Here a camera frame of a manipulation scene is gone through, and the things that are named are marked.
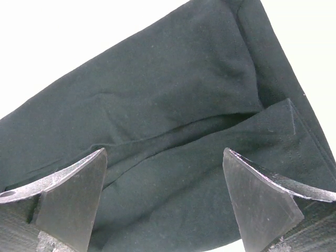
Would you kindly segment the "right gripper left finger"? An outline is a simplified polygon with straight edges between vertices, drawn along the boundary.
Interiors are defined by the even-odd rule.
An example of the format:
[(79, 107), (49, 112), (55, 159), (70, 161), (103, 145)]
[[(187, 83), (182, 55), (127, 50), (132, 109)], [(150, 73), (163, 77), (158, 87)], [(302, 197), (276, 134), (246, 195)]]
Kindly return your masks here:
[(1, 251), (87, 251), (107, 169), (99, 149), (1, 193)]

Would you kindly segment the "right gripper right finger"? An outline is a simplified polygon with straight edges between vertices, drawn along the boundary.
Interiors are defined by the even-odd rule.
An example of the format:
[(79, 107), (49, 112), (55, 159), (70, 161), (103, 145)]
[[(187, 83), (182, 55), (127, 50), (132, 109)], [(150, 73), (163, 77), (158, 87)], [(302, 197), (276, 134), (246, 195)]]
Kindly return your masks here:
[(335, 251), (335, 193), (226, 148), (223, 170), (245, 251)]

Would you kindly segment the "black t shirt blue logo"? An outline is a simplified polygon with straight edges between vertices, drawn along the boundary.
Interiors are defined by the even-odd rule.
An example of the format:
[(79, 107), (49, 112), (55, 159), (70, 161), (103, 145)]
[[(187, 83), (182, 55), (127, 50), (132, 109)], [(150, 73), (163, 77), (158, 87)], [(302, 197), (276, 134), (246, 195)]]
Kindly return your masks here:
[(105, 148), (90, 251), (206, 251), (240, 238), (230, 148), (335, 190), (335, 160), (260, 1), (189, 1), (1, 119), (1, 189)]

